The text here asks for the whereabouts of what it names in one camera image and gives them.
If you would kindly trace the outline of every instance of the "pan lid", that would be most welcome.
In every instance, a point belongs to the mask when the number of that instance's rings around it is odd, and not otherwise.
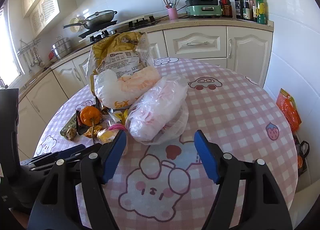
[[[87,18],[86,18],[86,20],[90,20],[90,18],[91,17],[97,17],[97,16],[99,16],[99,15],[101,15],[101,13],[109,13],[109,12],[115,12],[115,11],[113,11],[113,10],[105,10],[105,11],[101,11],[101,12],[95,12],[94,14],[92,14],[92,15],[90,15],[90,16],[88,16]]]

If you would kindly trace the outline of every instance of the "table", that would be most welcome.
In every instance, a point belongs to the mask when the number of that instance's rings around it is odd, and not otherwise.
[[[218,187],[207,178],[194,147],[198,129],[239,160],[263,158],[290,207],[298,180],[297,152],[288,122],[266,91],[249,77],[198,60],[157,59],[155,67],[163,76],[179,73],[189,80],[188,124],[179,139],[162,145],[128,142],[128,153],[103,187],[119,228],[201,229]],[[68,141],[60,130],[76,109],[92,103],[88,86],[69,99],[49,122],[35,155],[91,145],[84,136]],[[90,226],[81,185],[76,188],[82,222]],[[239,221],[244,188],[241,181],[231,226]]]

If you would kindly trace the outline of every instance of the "pink utensil holder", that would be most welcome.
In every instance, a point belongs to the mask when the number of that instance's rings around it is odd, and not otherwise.
[[[176,8],[169,8],[168,15],[170,20],[178,19],[178,13]]]

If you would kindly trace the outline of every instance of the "frying pan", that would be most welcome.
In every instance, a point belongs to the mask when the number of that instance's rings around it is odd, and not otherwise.
[[[116,11],[112,10],[106,10],[106,11],[101,11],[101,12],[95,12],[94,14],[90,15],[89,17],[85,18],[84,20],[79,20],[78,23],[72,23],[63,26],[63,28],[68,28],[71,26],[81,26],[83,25],[86,29],[91,30],[94,27],[111,22],[112,19],[114,18],[115,14],[117,14]]]

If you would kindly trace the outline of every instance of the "stainless steel pot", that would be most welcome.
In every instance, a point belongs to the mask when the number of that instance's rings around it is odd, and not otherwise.
[[[52,45],[52,52],[57,59],[62,59],[72,52],[72,46],[68,37],[62,38],[62,36],[59,36],[57,39],[59,40]]]
[[[94,27],[103,24],[103,23],[108,23],[113,20],[115,17],[115,14],[117,14],[116,11],[112,10],[106,10],[102,12],[95,12],[94,14],[90,15],[84,20],[79,20],[78,23],[72,23],[63,26],[63,28],[71,27],[71,26],[81,26],[83,25],[86,29],[91,30]]]

